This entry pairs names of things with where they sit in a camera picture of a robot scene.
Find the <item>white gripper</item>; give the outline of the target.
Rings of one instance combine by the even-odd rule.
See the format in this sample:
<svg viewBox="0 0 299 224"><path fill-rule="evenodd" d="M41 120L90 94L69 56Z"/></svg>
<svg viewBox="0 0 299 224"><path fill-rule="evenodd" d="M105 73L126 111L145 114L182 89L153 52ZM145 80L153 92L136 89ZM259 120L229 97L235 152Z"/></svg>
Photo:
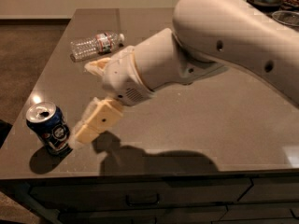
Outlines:
<svg viewBox="0 0 299 224"><path fill-rule="evenodd" d="M101 133L114 126L123 116L123 105L140 104L154 94L137 71L133 46L115 53L111 58L88 62L84 68L89 73L102 77L103 89L114 99L99 100L94 97L89 102L80 121L71 131L68 144L72 149L90 144Z"/></svg>

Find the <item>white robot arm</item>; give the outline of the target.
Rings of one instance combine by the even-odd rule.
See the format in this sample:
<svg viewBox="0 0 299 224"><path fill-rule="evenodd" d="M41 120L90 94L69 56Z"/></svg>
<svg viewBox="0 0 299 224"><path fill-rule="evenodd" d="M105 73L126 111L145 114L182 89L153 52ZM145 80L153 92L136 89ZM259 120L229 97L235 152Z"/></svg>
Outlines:
<svg viewBox="0 0 299 224"><path fill-rule="evenodd" d="M90 144L114 126L126 106L171 84L187 85L233 65L299 105L298 34L243 0L179 0L173 26L136 46L86 63L107 98L94 98L73 128L69 146Z"/></svg>

